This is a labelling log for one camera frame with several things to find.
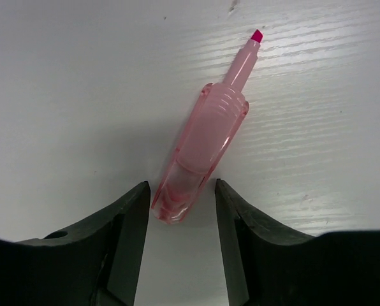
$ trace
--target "pink felt tip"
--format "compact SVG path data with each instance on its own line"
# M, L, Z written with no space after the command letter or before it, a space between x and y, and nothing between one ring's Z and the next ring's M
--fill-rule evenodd
M261 43L263 37L264 35L259 30L256 30L251 36L251 39L257 41L258 43Z

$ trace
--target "pink highlighter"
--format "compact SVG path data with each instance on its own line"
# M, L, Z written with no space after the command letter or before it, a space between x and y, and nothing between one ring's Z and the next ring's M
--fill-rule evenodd
M247 115L249 105L241 90L262 37L256 30L223 82L209 83L201 91L152 202L159 220L167 224L183 220Z

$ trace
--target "table surface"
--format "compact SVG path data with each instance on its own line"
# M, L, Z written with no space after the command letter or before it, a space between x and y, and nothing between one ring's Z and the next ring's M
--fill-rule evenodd
M0 0L0 237L44 237L166 164L255 28L250 112L213 177L298 230L380 228L380 0ZM153 217L135 305L227 305L212 184Z

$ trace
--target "dark spot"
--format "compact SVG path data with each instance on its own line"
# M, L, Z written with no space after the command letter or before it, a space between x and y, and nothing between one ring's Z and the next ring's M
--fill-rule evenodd
M44 239L55 239L55 238L61 238L61 237L65 237L66 235L68 235L67 231L55 231L51 234L49 234L47 237L45 237Z

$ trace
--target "pink marker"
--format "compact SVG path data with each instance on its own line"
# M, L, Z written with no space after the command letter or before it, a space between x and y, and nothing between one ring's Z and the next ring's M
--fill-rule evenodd
M255 31L238 51L222 83L201 91L152 202L155 216L178 223L186 216L248 113L241 93L263 35Z

